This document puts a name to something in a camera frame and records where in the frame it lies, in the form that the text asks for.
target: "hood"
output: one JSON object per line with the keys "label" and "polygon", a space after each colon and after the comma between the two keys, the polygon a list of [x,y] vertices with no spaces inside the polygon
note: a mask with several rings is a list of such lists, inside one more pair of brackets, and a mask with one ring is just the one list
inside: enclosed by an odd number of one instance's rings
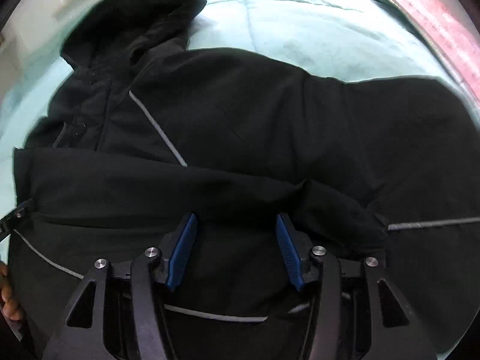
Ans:
{"label": "hood", "polygon": [[74,70],[131,68],[171,38],[186,47],[186,30],[205,4],[206,0],[103,0],[70,33],[61,56]]}

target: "black jacket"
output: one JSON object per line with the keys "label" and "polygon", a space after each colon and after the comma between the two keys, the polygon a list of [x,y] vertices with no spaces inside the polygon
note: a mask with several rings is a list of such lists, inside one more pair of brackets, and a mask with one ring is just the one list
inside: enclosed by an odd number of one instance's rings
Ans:
{"label": "black jacket", "polygon": [[[386,225],[374,211],[393,221],[478,213],[478,137],[461,103],[432,80],[345,84],[242,50],[186,51],[205,3],[105,0],[70,34],[62,56],[74,73],[15,153],[18,200],[37,205],[26,239],[84,274],[97,258],[137,256],[195,212],[198,240],[169,302],[272,318],[241,325],[170,313],[182,359],[295,358],[305,315],[287,311],[305,299],[275,240],[278,212],[338,257],[386,256],[414,307],[448,303],[409,265],[421,246],[406,259],[396,240],[385,255]],[[455,194],[448,204],[445,192]],[[10,265],[41,352],[78,280],[16,236]],[[469,291],[462,307],[471,311],[480,285]],[[449,321],[445,334],[437,314],[419,314],[436,320],[437,348],[468,319]]]}

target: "metal screw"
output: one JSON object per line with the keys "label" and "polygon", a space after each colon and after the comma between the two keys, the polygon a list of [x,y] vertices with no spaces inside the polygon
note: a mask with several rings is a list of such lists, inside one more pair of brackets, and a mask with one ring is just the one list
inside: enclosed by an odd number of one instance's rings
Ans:
{"label": "metal screw", "polygon": [[158,254],[158,249],[156,247],[149,247],[145,250],[145,256],[147,257],[155,257]]}
{"label": "metal screw", "polygon": [[365,263],[368,266],[375,267],[378,265],[378,260],[375,257],[367,257]]}
{"label": "metal screw", "polygon": [[327,253],[327,249],[325,249],[323,246],[314,246],[311,252],[315,256],[325,256],[325,254]]}
{"label": "metal screw", "polygon": [[95,268],[102,269],[104,266],[106,266],[106,264],[106,259],[98,259],[97,261],[95,261]]}

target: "human hand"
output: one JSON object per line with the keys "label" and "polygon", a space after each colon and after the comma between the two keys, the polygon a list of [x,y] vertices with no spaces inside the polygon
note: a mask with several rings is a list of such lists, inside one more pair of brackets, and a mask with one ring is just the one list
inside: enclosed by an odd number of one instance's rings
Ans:
{"label": "human hand", "polygon": [[21,321],[25,317],[25,312],[21,308],[18,300],[13,297],[13,289],[7,279],[8,267],[0,261],[0,290],[3,306],[3,315],[12,321]]}

